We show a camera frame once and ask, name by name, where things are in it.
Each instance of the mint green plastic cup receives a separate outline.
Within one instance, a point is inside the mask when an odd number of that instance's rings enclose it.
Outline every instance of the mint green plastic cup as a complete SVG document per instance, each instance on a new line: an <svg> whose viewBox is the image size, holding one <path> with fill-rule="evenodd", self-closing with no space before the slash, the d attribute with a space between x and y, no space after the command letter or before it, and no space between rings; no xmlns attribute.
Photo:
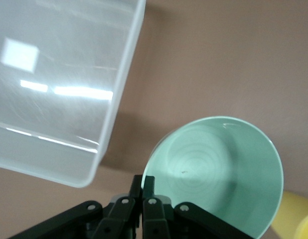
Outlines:
<svg viewBox="0 0 308 239"><path fill-rule="evenodd" d="M271 224L283 193L276 148L254 125L210 117L184 125L155 147L144 170L172 206L192 202L253 238Z"/></svg>

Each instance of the screw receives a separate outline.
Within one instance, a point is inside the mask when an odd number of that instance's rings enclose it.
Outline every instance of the screw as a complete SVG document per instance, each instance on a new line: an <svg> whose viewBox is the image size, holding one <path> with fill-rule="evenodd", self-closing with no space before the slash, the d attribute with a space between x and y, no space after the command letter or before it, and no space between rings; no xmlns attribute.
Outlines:
<svg viewBox="0 0 308 239"><path fill-rule="evenodd" d="M189 210L189 207L188 207L188 205L182 205L182 206L179 207L179 209L183 212L187 212Z"/></svg>
<svg viewBox="0 0 308 239"><path fill-rule="evenodd" d="M129 200L127 198L122 199L121 203L126 204L129 203Z"/></svg>
<svg viewBox="0 0 308 239"><path fill-rule="evenodd" d="M155 198L149 199L149 204L155 204L157 201Z"/></svg>
<svg viewBox="0 0 308 239"><path fill-rule="evenodd" d="M91 205L88 206L88 210L93 210L93 209L95 209L95 208L96 208L96 206L93 205L93 204L91 204Z"/></svg>

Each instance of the clear plastic container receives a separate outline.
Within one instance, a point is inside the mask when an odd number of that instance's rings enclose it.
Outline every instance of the clear plastic container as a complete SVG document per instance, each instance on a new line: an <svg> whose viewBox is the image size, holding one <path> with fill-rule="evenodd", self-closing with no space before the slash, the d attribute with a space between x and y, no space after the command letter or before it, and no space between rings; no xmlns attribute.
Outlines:
<svg viewBox="0 0 308 239"><path fill-rule="evenodd" d="M144 11L145 0L0 0L0 167L93 180Z"/></svg>

